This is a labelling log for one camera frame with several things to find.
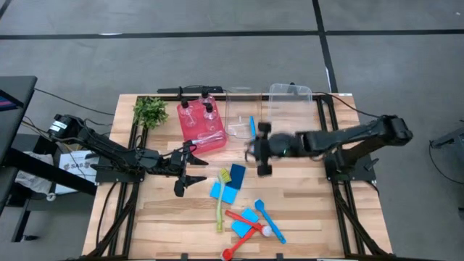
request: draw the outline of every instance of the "blue sponge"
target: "blue sponge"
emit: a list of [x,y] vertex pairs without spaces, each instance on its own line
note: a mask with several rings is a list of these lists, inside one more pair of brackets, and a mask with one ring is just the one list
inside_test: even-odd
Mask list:
[[[253,223],[256,223],[258,222],[258,219],[260,219],[254,212],[253,210],[247,208],[245,209],[242,213],[241,213],[241,216],[243,218],[246,218],[247,220],[250,220],[251,222]],[[245,224],[241,221],[237,221],[235,220],[233,223],[232,223],[232,229],[242,238],[245,236],[245,234],[248,233],[248,231],[251,229],[252,227],[248,224]]]
[[233,189],[240,190],[241,184],[244,181],[245,170],[246,168],[244,166],[232,164],[230,171],[232,181],[227,182],[225,186],[229,186]]
[[[211,188],[210,196],[217,199],[219,197],[219,192],[220,192],[220,183],[215,182],[215,184]],[[223,201],[225,203],[233,204],[235,201],[235,198],[237,197],[237,191],[234,188],[224,186],[224,192],[223,192]]]

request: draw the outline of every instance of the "blue toy spatula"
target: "blue toy spatula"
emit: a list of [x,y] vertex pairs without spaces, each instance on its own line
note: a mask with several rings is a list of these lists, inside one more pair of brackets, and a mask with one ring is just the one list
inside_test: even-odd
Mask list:
[[273,229],[273,231],[274,231],[275,235],[277,236],[278,240],[280,240],[282,244],[285,244],[286,240],[283,237],[282,233],[279,231],[277,226],[270,219],[270,216],[264,210],[264,202],[261,199],[257,199],[256,201],[254,201],[254,208],[262,213],[262,215],[264,216],[266,221],[269,223],[270,227]]

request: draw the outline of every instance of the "green plant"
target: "green plant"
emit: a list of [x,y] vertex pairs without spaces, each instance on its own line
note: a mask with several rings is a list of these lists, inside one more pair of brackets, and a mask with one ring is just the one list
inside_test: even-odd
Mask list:
[[158,97],[144,97],[137,100],[133,108],[134,121],[148,129],[154,129],[167,120],[167,102]]

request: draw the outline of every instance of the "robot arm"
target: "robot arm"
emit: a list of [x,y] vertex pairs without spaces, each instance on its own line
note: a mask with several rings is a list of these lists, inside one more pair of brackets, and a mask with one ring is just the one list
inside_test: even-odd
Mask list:
[[[404,146],[413,138],[403,119],[387,115],[363,125],[332,132],[277,133],[268,138],[270,123],[258,123],[258,130],[256,139],[249,143],[245,158],[247,154],[255,158],[259,176],[272,174],[272,166],[268,164],[272,157],[319,157],[337,149],[334,153],[339,163],[337,168],[346,170],[366,154],[383,146]],[[361,143],[351,149],[339,148],[358,141]]]
[[195,146],[191,141],[183,147],[170,153],[169,158],[156,150],[127,149],[104,135],[96,133],[87,127],[85,120],[71,115],[56,115],[55,121],[47,133],[54,141],[65,144],[80,144],[102,157],[110,160],[110,166],[92,165],[95,170],[111,170],[125,175],[147,173],[151,175],[175,176],[174,192],[176,196],[183,196],[184,189],[205,177],[191,177],[186,175],[186,165],[208,165],[207,162],[196,158],[191,151]]

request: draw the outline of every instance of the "clear plastic container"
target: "clear plastic container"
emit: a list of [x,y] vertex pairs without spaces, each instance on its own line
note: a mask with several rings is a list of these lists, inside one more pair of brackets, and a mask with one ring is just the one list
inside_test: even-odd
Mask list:
[[267,121],[272,132],[296,132],[318,129],[318,116],[312,92],[306,86],[274,83],[269,88]]
[[194,107],[189,104],[187,99],[182,99],[181,108],[179,109],[179,117],[187,127],[196,125],[196,118],[192,115]]
[[193,140],[193,143],[196,144],[199,148],[203,148],[214,144],[215,142],[224,141],[225,134],[222,130],[211,131],[207,133],[200,133],[198,139]]
[[206,103],[214,104],[215,103],[215,98],[211,94],[209,94],[208,90],[205,88],[202,89],[202,95],[200,95],[198,100],[202,104],[206,104]]
[[232,87],[228,88],[225,100],[226,133],[235,138],[253,139],[255,128],[262,119],[262,91],[251,87]]
[[203,112],[203,118],[205,119],[206,123],[206,128],[209,131],[216,131],[217,129],[217,118],[218,118],[218,112],[212,107],[210,103],[204,103],[204,112]]

